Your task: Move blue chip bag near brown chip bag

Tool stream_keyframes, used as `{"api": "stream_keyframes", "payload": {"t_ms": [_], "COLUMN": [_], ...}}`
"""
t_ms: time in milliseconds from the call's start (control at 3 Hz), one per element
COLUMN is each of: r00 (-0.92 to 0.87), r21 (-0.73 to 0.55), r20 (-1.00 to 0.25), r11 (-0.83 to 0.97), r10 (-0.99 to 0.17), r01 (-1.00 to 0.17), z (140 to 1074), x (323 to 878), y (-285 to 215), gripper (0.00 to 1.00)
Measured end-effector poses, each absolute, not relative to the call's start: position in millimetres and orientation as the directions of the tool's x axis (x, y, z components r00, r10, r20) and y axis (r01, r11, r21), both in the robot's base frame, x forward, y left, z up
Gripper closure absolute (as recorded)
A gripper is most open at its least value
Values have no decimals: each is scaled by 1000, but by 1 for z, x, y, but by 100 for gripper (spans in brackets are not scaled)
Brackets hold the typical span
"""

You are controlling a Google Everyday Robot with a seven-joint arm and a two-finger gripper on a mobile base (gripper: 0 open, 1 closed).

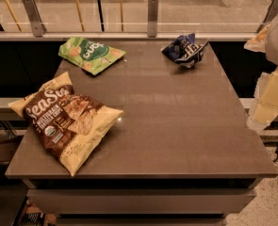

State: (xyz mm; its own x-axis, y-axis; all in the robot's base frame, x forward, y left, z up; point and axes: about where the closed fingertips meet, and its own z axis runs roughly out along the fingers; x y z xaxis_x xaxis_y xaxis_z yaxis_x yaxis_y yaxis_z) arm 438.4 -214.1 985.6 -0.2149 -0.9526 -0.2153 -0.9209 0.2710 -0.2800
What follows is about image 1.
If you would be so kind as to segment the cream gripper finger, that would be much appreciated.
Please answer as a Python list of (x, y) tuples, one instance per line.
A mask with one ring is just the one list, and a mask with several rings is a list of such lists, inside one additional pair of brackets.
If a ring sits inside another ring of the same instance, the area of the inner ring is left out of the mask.
[(264, 130), (278, 116), (278, 67), (272, 73), (261, 73), (254, 90), (247, 126)]
[(265, 44), (269, 28), (269, 25), (264, 26), (255, 37), (251, 38), (244, 44), (244, 48), (253, 52), (265, 53)]

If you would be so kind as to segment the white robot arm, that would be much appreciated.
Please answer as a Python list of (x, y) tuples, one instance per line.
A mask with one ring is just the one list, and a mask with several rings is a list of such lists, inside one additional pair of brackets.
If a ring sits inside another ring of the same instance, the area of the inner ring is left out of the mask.
[(278, 14), (255, 37), (244, 44), (246, 50), (262, 52), (277, 68), (272, 73), (261, 73), (254, 90), (247, 126), (264, 130), (278, 116)]

